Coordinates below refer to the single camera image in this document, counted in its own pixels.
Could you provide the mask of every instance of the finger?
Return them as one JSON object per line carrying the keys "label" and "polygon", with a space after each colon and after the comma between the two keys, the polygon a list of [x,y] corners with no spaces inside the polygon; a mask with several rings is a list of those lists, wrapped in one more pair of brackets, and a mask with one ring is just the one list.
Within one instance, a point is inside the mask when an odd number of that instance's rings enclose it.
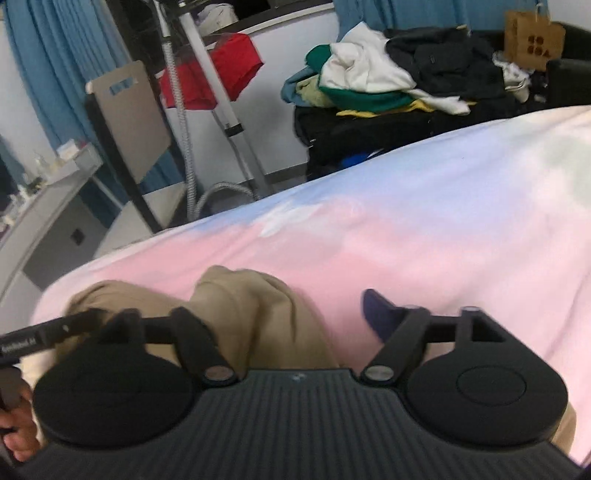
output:
{"label": "finger", "polygon": [[31,390],[31,387],[29,387],[29,384],[24,380],[22,381],[19,393],[21,397],[24,398],[27,402],[30,403],[33,401],[33,391]]}
{"label": "finger", "polygon": [[31,404],[26,400],[22,400],[17,408],[11,410],[10,415],[14,419],[15,428],[28,427],[34,423],[33,409],[31,408]]}
{"label": "finger", "polygon": [[19,430],[4,437],[4,444],[13,452],[26,452],[39,447],[39,441],[32,430]]}
{"label": "finger", "polygon": [[26,450],[25,452],[14,452],[14,458],[19,462],[26,462],[39,451],[39,448]]}
{"label": "finger", "polygon": [[0,428],[11,429],[14,427],[14,424],[15,418],[8,412],[0,410]]}

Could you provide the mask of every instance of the ribbed black surface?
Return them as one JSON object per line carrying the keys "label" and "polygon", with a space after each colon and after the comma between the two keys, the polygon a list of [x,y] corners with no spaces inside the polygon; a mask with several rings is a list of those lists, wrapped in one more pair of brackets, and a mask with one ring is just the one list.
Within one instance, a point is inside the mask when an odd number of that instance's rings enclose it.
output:
{"label": "ribbed black surface", "polygon": [[447,444],[395,393],[348,371],[254,371],[206,392],[147,444],[102,453],[52,445],[20,471],[30,480],[560,480],[579,469],[546,443],[504,453]]}

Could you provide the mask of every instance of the black controller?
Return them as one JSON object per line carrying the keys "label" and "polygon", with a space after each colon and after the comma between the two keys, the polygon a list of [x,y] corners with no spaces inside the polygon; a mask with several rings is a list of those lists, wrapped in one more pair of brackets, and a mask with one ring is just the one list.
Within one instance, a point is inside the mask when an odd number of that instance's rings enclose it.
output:
{"label": "black controller", "polygon": [[[564,382],[484,312],[432,316],[372,290],[363,306],[394,332],[359,376],[254,370],[242,380],[187,310],[122,312],[39,380],[34,408],[51,443],[11,478],[583,478],[549,442]],[[14,360],[30,353],[19,342],[34,347],[22,338],[48,348],[96,318],[48,322],[0,350],[12,345]],[[421,364],[426,344],[450,341],[453,351]],[[146,343],[173,344],[182,368]]]}

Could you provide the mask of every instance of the flexible metal hose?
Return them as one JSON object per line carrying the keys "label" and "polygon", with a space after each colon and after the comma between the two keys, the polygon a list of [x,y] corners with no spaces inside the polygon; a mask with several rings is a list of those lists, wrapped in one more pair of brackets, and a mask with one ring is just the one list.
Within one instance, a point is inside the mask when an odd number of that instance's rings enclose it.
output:
{"label": "flexible metal hose", "polygon": [[203,210],[203,207],[205,207],[205,204],[209,200],[209,197],[212,194],[219,192],[220,190],[226,190],[226,189],[234,190],[235,192],[238,192],[238,193],[243,193],[244,195],[247,195],[250,198],[252,198],[252,200],[258,200],[258,196],[255,193],[253,193],[251,189],[249,189],[247,187],[243,187],[242,185],[238,185],[237,183],[230,183],[229,181],[221,181],[221,182],[216,183],[212,187],[209,187],[207,189],[207,191],[203,195],[201,195],[201,198],[197,202],[197,205],[195,205],[195,220],[199,220],[199,217],[201,216],[201,211]]}
{"label": "flexible metal hose", "polygon": [[195,169],[193,164],[193,145],[189,136],[189,126],[187,125],[187,111],[184,106],[183,91],[178,79],[177,66],[174,61],[173,44],[166,41],[162,44],[164,60],[168,75],[170,77],[170,86],[173,91],[174,104],[177,108],[178,123],[181,130],[181,142],[183,144],[183,156],[185,160],[185,172],[187,175],[187,218],[192,222],[197,217],[195,215],[195,200],[197,197],[195,187]]}
{"label": "flexible metal hose", "polygon": [[[221,181],[216,183],[212,187],[208,188],[201,198],[195,203],[197,192],[195,187],[195,170],[193,164],[193,144],[191,143],[191,137],[189,134],[189,126],[187,124],[187,110],[184,105],[184,98],[183,98],[183,91],[181,89],[181,84],[178,79],[177,73],[177,66],[174,60],[174,53],[173,53],[173,44],[170,41],[166,41],[162,44],[162,50],[164,52],[164,60],[166,62],[166,68],[168,69],[168,75],[170,77],[170,86],[173,91],[174,96],[174,104],[177,108],[177,115],[178,115],[178,122],[180,126],[180,134],[181,134],[181,142],[183,144],[183,156],[185,160],[185,171],[187,174],[187,218],[190,222],[194,220],[198,220],[201,217],[201,212],[205,207],[209,197],[218,192],[219,190],[234,190],[235,192],[242,193],[244,195],[249,196],[253,200],[258,200],[258,195],[247,187],[243,187],[242,185],[238,185],[236,183],[230,183],[228,181]],[[219,118],[213,112],[214,119],[216,120],[217,124],[220,126],[222,130],[224,127],[220,122]],[[230,146],[234,154],[236,155],[236,160],[238,165],[242,170],[242,174],[245,177],[245,180],[249,182],[248,173],[245,170],[244,165],[242,164],[242,159],[240,158],[240,154],[237,151],[236,147],[234,146],[233,142],[228,139]]]}

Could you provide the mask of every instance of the blue curtain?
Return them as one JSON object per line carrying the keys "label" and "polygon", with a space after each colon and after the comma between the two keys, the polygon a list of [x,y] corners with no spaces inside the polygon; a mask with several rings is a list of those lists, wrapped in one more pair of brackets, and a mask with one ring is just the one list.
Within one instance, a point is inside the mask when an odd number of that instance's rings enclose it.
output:
{"label": "blue curtain", "polygon": [[[129,62],[102,1],[6,0],[4,9],[12,52],[53,148],[71,138],[100,148],[84,109],[86,83]],[[103,159],[106,165],[97,176],[126,202],[105,155]],[[166,153],[140,188],[147,193],[181,181]],[[104,225],[112,223],[118,210],[92,182],[80,195]]]}
{"label": "blue curtain", "polygon": [[455,27],[504,30],[505,11],[533,10],[538,0],[335,0],[339,38],[359,22],[373,30]]}

